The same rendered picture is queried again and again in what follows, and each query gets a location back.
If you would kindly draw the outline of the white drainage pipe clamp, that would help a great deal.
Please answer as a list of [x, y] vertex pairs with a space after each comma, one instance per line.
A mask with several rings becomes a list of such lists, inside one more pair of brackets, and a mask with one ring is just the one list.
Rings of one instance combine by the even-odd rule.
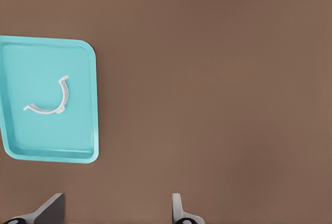
[[58, 80], [58, 83], [62, 90], [62, 100], [59, 106], [55, 109], [43, 109], [35, 105], [34, 103], [28, 104], [23, 108], [23, 111], [31, 110], [40, 115], [51, 115], [51, 114], [61, 114], [65, 111], [67, 101], [69, 99], [69, 89], [66, 83], [66, 80], [69, 79], [69, 76], [63, 76]]

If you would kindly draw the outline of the turquoise rectangular tray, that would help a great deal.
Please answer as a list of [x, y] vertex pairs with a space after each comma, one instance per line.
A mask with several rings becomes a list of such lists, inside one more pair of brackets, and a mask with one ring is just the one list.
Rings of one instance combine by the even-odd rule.
[[[55, 109], [63, 76], [69, 99], [61, 114], [40, 115], [34, 103]], [[0, 131], [14, 159], [91, 163], [99, 155], [96, 55], [83, 40], [0, 36]]]

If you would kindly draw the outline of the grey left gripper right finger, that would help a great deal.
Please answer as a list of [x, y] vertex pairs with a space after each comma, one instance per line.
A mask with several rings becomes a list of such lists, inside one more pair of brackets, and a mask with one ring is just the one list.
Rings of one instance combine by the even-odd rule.
[[204, 224], [204, 219], [185, 212], [182, 206], [181, 195], [172, 193], [172, 224]]

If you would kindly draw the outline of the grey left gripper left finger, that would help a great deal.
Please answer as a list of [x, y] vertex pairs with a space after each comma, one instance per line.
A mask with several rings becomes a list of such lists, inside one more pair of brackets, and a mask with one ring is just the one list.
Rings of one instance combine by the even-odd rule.
[[62, 224], [65, 218], [65, 194], [56, 193], [36, 211], [13, 217], [3, 224]]

